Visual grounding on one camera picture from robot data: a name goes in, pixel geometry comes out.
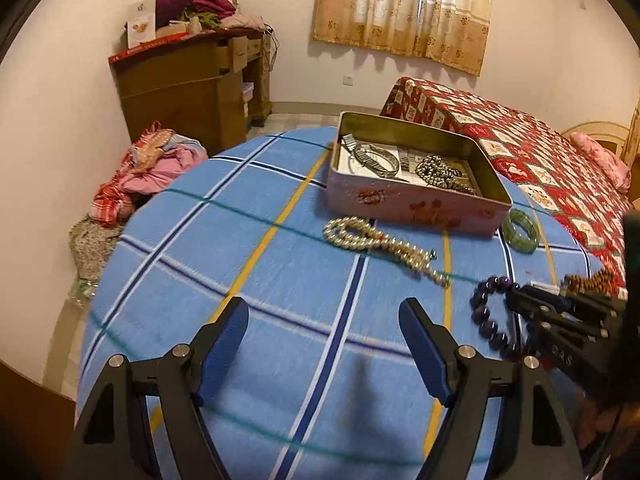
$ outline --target headboard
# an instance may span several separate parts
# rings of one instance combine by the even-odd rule
[[[629,134],[629,128],[622,124],[611,123],[610,121],[590,121],[588,123],[576,124],[572,128],[562,132],[561,135],[568,139],[569,134],[573,132],[587,134],[604,148],[620,156],[626,142],[626,137]]]

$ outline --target metal tin box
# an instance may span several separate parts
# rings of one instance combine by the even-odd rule
[[[338,171],[340,140],[393,144],[457,160],[466,168],[476,195],[402,180]],[[332,211],[361,218],[414,222],[437,229],[491,237],[511,208],[511,198],[488,158],[473,139],[423,124],[343,112],[327,178]]]

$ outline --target paper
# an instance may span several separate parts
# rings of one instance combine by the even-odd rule
[[[128,17],[128,48],[156,38],[156,0],[144,0],[129,6]]]

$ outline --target wristwatch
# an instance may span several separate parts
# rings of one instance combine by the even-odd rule
[[[365,168],[373,171],[377,176],[382,178],[392,178],[396,176],[396,173],[400,170],[400,162],[392,153],[389,153],[387,150],[383,150],[373,144],[369,144],[366,148],[360,142],[358,142],[352,134],[347,134],[342,136],[342,142],[344,143],[344,147],[347,148],[348,152],[350,152],[354,158]],[[384,158],[390,165],[391,169],[388,170],[378,161],[371,158],[369,153],[375,153],[376,155]]]

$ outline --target curtain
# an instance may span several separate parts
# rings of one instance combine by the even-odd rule
[[[316,41],[426,57],[480,75],[492,0],[316,0]]]
[[[626,138],[626,143],[622,148],[620,158],[624,161],[628,167],[636,160],[636,154],[638,153],[638,145],[640,144],[640,101],[634,111],[634,116],[631,119],[631,126],[629,127],[629,135]]]

